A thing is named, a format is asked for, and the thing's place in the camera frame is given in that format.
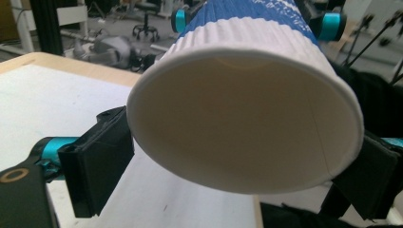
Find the white paper cup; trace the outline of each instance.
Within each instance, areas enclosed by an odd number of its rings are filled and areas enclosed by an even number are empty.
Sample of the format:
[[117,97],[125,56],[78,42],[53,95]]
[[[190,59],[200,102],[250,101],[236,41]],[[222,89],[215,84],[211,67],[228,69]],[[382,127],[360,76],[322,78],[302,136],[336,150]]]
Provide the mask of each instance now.
[[363,138],[353,91],[292,0],[209,0],[134,86],[127,117],[167,170],[247,194],[328,181]]

